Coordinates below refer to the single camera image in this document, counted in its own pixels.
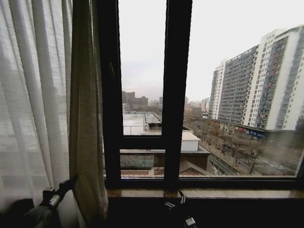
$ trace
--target beige curtain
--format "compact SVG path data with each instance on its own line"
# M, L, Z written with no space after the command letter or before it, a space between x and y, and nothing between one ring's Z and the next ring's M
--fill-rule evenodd
M70 177L85 222L100 227L106 217L102 145L102 98L96 2L74 2L70 106Z

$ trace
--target window frame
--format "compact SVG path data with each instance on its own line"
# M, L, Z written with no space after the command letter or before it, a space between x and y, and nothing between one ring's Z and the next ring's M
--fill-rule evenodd
M180 178L181 135L186 91L192 1L167 0L162 135L124 135L118 0L97 1L103 95L103 138L107 188L302 189L304 160L295 177ZM121 178L120 149L165 149L164 178Z

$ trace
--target overcast sky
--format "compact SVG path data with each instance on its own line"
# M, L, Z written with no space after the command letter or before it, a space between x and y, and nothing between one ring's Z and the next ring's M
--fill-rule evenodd
M162 96L165 20L166 0L119 0L122 88L149 101ZM210 97L221 60L259 44L276 28L303 23L303 0L194 0L186 96Z

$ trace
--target glass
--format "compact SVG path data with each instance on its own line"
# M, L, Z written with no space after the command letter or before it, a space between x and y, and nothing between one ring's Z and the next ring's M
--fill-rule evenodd
M122 177L163 177L165 150L120 150Z
M304 136L303 3L192 7L180 176L295 176ZM222 28L242 18L242 28Z
M166 1L119 1L124 135L161 134L165 22Z

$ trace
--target high-rise apartment building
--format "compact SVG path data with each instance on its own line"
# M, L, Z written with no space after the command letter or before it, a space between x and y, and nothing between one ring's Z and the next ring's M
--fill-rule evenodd
M304 102L304 25L274 37L260 99L257 127L294 130Z
M220 66L213 72L212 89L209 102L208 116L211 119L217 119L219 116L219 103L221 99L221 91L225 73L226 60L220 63Z
M249 75L255 68L257 46L226 62L218 119L241 124Z
M209 117L265 130L294 130L304 116L303 65L304 25L266 34L258 46L226 62L219 95L216 68Z

